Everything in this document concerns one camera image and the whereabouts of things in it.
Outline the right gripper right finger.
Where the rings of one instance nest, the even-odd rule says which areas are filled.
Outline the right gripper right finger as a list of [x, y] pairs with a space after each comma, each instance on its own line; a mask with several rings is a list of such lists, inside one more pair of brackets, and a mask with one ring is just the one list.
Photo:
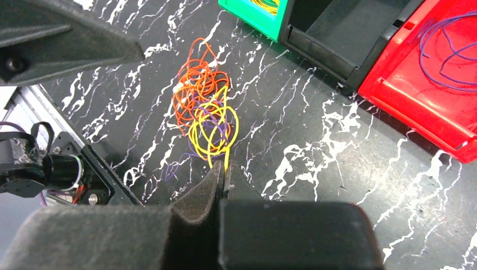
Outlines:
[[376, 236], [357, 205], [269, 201], [230, 164], [218, 206], [220, 269], [383, 269]]

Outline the green plastic bin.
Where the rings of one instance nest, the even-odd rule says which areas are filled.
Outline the green plastic bin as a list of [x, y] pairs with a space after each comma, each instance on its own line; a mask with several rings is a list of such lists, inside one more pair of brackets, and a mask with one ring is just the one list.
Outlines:
[[219, 0], [218, 4], [225, 11], [278, 43], [285, 15], [292, 1]]

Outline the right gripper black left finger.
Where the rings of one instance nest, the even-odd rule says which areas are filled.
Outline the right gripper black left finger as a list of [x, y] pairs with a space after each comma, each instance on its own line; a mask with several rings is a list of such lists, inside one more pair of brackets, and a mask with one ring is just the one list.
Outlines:
[[168, 206], [49, 206], [21, 226], [2, 269], [217, 269], [216, 161]]

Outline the black plastic bin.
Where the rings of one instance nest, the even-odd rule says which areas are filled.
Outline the black plastic bin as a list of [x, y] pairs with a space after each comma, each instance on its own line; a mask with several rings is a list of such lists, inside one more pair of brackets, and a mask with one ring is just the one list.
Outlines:
[[355, 93], [418, 0], [288, 1], [278, 41]]

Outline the red plastic bin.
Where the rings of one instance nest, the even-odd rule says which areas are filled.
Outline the red plastic bin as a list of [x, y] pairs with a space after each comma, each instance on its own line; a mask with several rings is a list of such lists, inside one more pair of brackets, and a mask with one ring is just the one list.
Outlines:
[[423, 1], [358, 94], [458, 161], [475, 161], [476, 2]]

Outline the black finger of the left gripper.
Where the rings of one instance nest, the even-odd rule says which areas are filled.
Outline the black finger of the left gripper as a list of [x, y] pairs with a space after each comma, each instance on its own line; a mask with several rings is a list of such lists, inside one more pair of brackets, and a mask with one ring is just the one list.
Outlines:
[[137, 39], [74, 1], [1, 1], [1, 86], [143, 61]]

